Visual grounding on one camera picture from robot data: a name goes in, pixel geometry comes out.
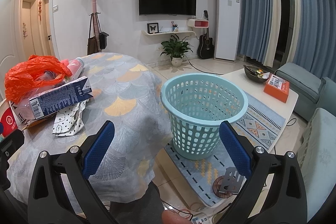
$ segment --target basket rim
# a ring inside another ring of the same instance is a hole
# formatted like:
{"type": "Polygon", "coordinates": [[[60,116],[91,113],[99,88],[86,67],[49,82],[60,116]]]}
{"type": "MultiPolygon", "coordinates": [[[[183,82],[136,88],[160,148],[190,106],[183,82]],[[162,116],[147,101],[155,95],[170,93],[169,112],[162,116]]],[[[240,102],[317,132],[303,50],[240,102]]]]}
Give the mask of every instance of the basket rim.
{"type": "Polygon", "coordinates": [[[219,77],[217,75],[211,75],[211,74],[208,74],[208,73],[186,73],[186,74],[183,74],[183,75],[175,76],[175,77],[169,79],[167,82],[164,83],[164,85],[161,88],[160,97],[161,97],[161,102],[162,102],[163,106],[166,108],[166,110],[169,113],[171,113],[172,115],[174,115],[178,119],[183,120],[187,123],[191,123],[193,125],[202,126],[202,127],[219,127],[223,121],[228,121],[229,123],[234,123],[234,122],[238,121],[239,119],[241,119],[243,117],[243,115],[246,113],[247,107],[248,107],[247,96],[246,96],[245,92],[239,86],[237,86],[236,84],[232,83],[231,81],[229,81],[225,78],[219,77]],[[168,102],[168,99],[166,98],[165,94],[166,94],[166,89],[171,82],[173,82],[174,80],[176,80],[178,78],[183,78],[185,75],[189,75],[189,76],[195,75],[195,76],[197,76],[197,75],[204,75],[204,74],[206,74],[208,76],[211,76],[211,77],[216,77],[216,78],[219,78],[221,80],[224,80],[225,82],[228,82],[228,83],[234,85],[235,87],[237,87],[237,89],[242,93],[242,95],[244,97],[244,105],[236,115],[234,115],[233,117],[230,117],[228,119],[224,119],[224,120],[216,120],[216,121],[202,120],[202,119],[197,119],[197,118],[193,118],[193,117],[190,117],[188,115],[185,115],[184,113],[178,111],[175,107],[173,107],[168,102]]]}

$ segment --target sofa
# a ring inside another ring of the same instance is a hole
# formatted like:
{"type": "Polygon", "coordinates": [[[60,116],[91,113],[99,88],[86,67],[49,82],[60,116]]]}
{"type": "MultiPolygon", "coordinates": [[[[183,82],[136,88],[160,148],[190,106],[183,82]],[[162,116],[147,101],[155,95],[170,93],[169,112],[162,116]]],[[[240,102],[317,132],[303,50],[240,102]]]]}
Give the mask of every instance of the sofa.
{"type": "Polygon", "coordinates": [[[334,223],[336,117],[323,108],[317,108],[301,142],[297,159],[306,190],[308,223],[334,223]]]}
{"type": "Polygon", "coordinates": [[[319,79],[294,63],[286,63],[274,74],[287,80],[290,88],[299,95],[294,111],[302,118],[309,121],[317,108],[324,108],[336,116],[334,81],[327,77],[319,79]]]}

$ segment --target metal screw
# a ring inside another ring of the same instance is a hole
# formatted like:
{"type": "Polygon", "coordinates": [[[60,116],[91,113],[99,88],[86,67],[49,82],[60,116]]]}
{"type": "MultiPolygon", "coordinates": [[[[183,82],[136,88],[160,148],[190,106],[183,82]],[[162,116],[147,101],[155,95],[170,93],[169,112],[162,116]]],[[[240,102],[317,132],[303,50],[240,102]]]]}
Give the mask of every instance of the metal screw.
{"type": "Polygon", "coordinates": [[[46,151],[42,151],[41,153],[40,153],[40,158],[44,158],[44,157],[46,157],[46,155],[47,155],[47,152],[46,151]]]}
{"type": "Polygon", "coordinates": [[[257,153],[259,153],[259,154],[262,154],[263,152],[265,152],[265,149],[263,149],[261,146],[257,146],[257,147],[255,148],[255,151],[256,151],[257,153]]]}
{"type": "Polygon", "coordinates": [[[290,157],[290,158],[294,158],[294,157],[295,157],[295,154],[294,154],[294,152],[292,152],[292,151],[288,151],[288,152],[287,152],[287,156],[290,157]]]}
{"type": "Polygon", "coordinates": [[[79,150],[79,147],[78,146],[73,146],[73,147],[71,147],[70,148],[70,153],[77,153],[78,152],[78,150],[79,150]]]}

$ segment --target sofa cushion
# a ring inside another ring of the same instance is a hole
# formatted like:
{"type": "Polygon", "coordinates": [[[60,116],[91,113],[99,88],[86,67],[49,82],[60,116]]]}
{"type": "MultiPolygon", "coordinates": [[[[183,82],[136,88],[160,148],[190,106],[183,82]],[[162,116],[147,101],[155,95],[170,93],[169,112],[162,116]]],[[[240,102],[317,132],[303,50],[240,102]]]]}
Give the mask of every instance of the sofa cushion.
{"type": "Polygon", "coordinates": [[[317,108],[304,133],[297,159],[307,195],[308,221],[321,208],[336,182],[336,117],[317,108]]]}
{"type": "Polygon", "coordinates": [[[294,63],[286,63],[275,74],[288,80],[291,88],[296,91],[302,91],[303,95],[312,100],[312,102],[317,103],[321,80],[315,75],[294,63]]]}

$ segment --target sofa armrest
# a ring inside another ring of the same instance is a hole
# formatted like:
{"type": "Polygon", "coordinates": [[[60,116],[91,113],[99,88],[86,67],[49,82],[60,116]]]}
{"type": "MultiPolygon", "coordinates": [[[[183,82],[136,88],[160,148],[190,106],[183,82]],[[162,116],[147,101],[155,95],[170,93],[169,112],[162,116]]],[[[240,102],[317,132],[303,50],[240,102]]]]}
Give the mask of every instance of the sofa armrest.
{"type": "Polygon", "coordinates": [[[324,108],[336,116],[336,83],[328,77],[323,77],[319,93],[320,98],[316,107],[324,108]]]}

